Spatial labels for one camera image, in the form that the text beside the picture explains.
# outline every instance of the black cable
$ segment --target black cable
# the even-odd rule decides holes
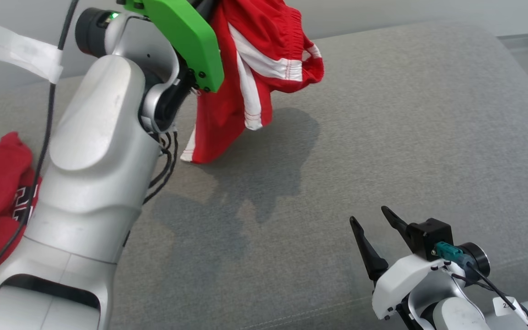
[[[58,42],[58,49],[63,50],[65,47],[66,37],[69,33],[69,26],[75,14],[75,9],[79,0],[71,0],[69,10],[66,13],[65,23],[62,27],[60,33],[60,40]],[[44,133],[44,140],[42,142],[42,150],[40,151],[40,156],[38,157],[38,164],[36,165],[36,171],[34,172],[34,180],[32,181],[32,186],[30,187],[29,196],[27,199],[27,208],[22,215],[22,219],[19,222],[19,226],[9,238],[8,242],[5,244],[4,248],[0,251],[0,260],[6,254],[9,247],[19,236],[19,233],[22,231],[23,227],[28,223],[30,217],[30,210],[32,208],[33,198],[36,192],[36,187],[38,186],[38,178],[40,178],[40,171],[42,170],[42,165],[44,164],[44,159],[46,158],[46,150],[48,150],[48,142],[50,141],[50,132],[52,131],[52,117],[54,113],[54,96],[56,94],[56,84],[50,83],[50,90],[48,92],[48,116],[46,117],[46,132]]]
[[[515,311],[517,308],[515,307],[515,305],[513,305],[513,303],[511,303],[509,301],[509,299],[506,298],[505,294],[502,293],[501,290],[498,290],[498,288],[490,281],[488,280],[488,277],[486,277],[484,274],[482,274],[482,272],[480,272],[480,270],[477,268],[477,267],[474,267],[474,265],[472,265],[472,263],[467,263],[467,266],[471,268],[471,270],[475,271],[476,274],[478,274],[478,276],[480,276],[480,278],[482,278],[482,280],[484,282],[486,282],[486,284],[488,284],[488,286],[490,286],[490,288],[492,288],[492,290],[494,292],[496,292],[496,294],[503,300],[505,301],[505,303],[507,305],[509,305],[509,307],[511,307],[511,309],[513,311]]]
[[[451,276],[452,276],[453,278],[457,278],[457,279],[459,279],[459,280],[462,280],[462,281],[464,281],[464,282],[466,282],[466,283],[474,284],[474,285],[479,286],[479,287],[481,287],[481,288],[484,288],[484,289],[486,289],[486,290],[488,290],[488,291],[492,291],[492,292],[494,292],[494,290],[493,290],[490,286],[487,286],[487,285],[484,284],[484,283],[480,283],[480,282],[478,282],[477,280],[470,280],[470,279],[467,278],[467,277],[464,277],[464,276],[461,276],[461,275],[458,275],[458,274],[455,274],[455,273],[452,273]],[[524,305],[522,305],[522,303],[519,303],[519,306],[521,307],[522,311],[524,311],[524,313],[525,313],[525,314],[527,315],[527,317],[528,317],[528,309],[527,309]]]
[[[174,165],[176,165],[176,158],[178,157],[178,133],[174,132],[172,134],[172,137],[174,139],[174,157],[172,157],[172,166],[170,167],[170,171],[168,172],[168,174],[164,178],[164,181],[156,188],[156,190],[154,190],[152,193],[150,193],[150,195],[148,195],[144,199],[144,204],[148,203],[149,200],[151,200],[154,196],[156,196],[160,192],[160,190],[162,190],[162,188],[164,188],[164,186],[166,186],[168,180],[170,179],[170,176],[172,175],[172,172],[174,171]]]
[[[477,267],[474,267],[474,265],[472,265],[472,263],[467,263],[467,266],[471,268],[471,270],[475,271],[476,274],[478,274],[478,276],[480,276],[480,278],[482,278],[482,280],[484,282],[486,282],[486,284],[488,284],[489,286],[489,289],[488,290],[491,290],[491,291],[494,291],[496,292],[496,294],[503,300],[505,301],[505,303],[511,307],[511,309],[513,311],[515,311],[517,308],[515,307],[515,305],[513,305],[513,303],[511,303],[509,301],[509,299],[506,298],[506,294],[504,292],[502,292],[501,290],[498,290],[498,288],[491,282],[491,280],[488,280],[488,277],[486,277],[484,274],[482,274],[482,272],[480,272],[480,270],[477,268]],[[519,303],[519,307],[521,307],[522,311],[524,311],[525,315],[527,316],[528,318],[528,310],[525,308],[525,306],[523,306],[521,303]]]
[[[160,174],[152,179],[152,181],[150,182],[150,185],[148,186],[148,189],[155,186],[168,173],[168,170],[170,169],[170,166],[172,165],[172,154],[169,151],[170,144],[172,144],[172,138],[170,138],[169,133],[166,133],[166,137],[168,138],[168,145],[162,138],[160,138],[161,142],[163,143],[162,153],[167,156],[166,165],[164,166]]]
[[[459,280],[462,280],[462,281],[464,281],[466,283],[474,284],[476,286],[484,288],[484,289],[486,289],[488,291],[494,291],[494,290],[492,290],[492,288],[490,286],[487,286],[486,284],[480,283],[477,280],[470,280],[469,278],[461,276],[461,275],[458,275],[458,274],[451,274],[451,276],[454,277],[454,278],[457,278]]]

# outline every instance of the couch cushion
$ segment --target couch cushion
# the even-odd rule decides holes
[[[378,321],[349,227],[390,263],[380,212],[435,217],[528,299],[528,77],[492,35],[429,23],[316,41],[321,84],[275,94],[273,123],[209,165],[178,163],[144,207],[115,277],[113,329],[401,329]],[[64,109],[78,78],[60,84]],[[0,96],[0,136],[34,150],[44,85]],[[182,146],[195,102],[181,109]],[[491,295],[469,294],[490,310]]]

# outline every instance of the white stripe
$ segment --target white stripe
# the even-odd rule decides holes
[[[189,138],[189,143],[187,143],[187,147],[185,148],[184,152],[182,152],[181,160],[182,161],[193,161],[193,153],[195,153],[195,131],[197,130],[197,126],[193,127],[191,138]]]
[[[229,32],[235,48],[241,55],[242,59],[247,63],[252,70],[258,74],[268,77],[277,78],[285,81],[303,81],[303,63],[298,59],[281,58],[274,60],[262,54],[256,47],[253,46],[238,30],[236,30],[230,23]]]
[[[319,50],[319,47],[317,47],[316,44],[307,48],[307,51],[311,54],[314,59],[321,58],[321,51]]]
[[[256,86],[252,70],[243,62],[239,52],[237,52],[237,72],[239,73],[239,88],[243,96],[246,128],[249,130],[261,129],[262,105],[258,95],[258,86]]]
[[[35,73],[57,83],[62,73],[62,50],[53,44],[18,35],[0,27],[0,61]]]

